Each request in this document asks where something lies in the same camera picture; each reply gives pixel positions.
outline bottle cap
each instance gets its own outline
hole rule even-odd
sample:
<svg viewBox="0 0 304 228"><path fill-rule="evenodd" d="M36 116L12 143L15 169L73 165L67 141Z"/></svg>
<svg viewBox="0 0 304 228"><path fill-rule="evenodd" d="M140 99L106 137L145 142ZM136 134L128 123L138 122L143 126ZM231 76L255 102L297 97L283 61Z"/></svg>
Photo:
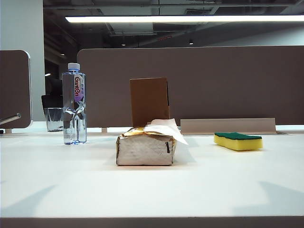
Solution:
<svg viewBox="0 0 304 228"><path fill-rule="evenodd" d="M67 68L69 70L80 70L80 64L79 63L68 63Z"/></svg>

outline white desk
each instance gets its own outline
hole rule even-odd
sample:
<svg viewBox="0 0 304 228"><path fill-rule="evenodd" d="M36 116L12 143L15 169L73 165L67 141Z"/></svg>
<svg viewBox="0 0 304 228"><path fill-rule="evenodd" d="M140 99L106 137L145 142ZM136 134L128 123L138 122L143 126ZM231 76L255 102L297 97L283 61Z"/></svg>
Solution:
<svg viewBox="0 0 304 228"><path fill-rule="evenodd" d="M0 136L1 227L304 225L304 134L265 135L258 152L190 136L172 166L118 167L117 136L30 131Z"/></svg>

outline bottle label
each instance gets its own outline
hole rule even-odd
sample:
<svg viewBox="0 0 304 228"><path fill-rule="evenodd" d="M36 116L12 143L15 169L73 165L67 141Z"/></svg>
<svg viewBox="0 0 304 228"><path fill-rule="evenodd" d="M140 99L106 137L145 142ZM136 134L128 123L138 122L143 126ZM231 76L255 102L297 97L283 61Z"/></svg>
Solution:
<svg viewBox="0 0 304 228"><path fill-rule="evenodd" d="M85 81L81 75L74 75L74 100L81 101L85 96Z"/></svg>

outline wrapped package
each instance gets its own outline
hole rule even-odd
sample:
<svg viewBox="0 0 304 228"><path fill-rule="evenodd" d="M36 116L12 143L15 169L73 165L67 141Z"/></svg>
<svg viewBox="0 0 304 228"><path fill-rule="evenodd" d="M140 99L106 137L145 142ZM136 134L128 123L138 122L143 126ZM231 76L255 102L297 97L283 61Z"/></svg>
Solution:
<svg viewBox="0 0 304 228"><path fill-rule="evenodd" d="M172 165L177 140L187 144L174 119L131 128L117 138L116 164Z"/></svg>

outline cardboard flap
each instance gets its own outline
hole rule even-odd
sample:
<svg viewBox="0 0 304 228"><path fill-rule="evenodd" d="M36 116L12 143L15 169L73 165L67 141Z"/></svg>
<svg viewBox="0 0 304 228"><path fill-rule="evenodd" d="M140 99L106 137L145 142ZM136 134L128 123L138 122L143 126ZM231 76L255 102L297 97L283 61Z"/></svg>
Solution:
<svg viewBox="0 0 304 228"><path fill-rule="evenodd" d="M130 93L133 127L170 118L166 78L130 79Z"/></svg>

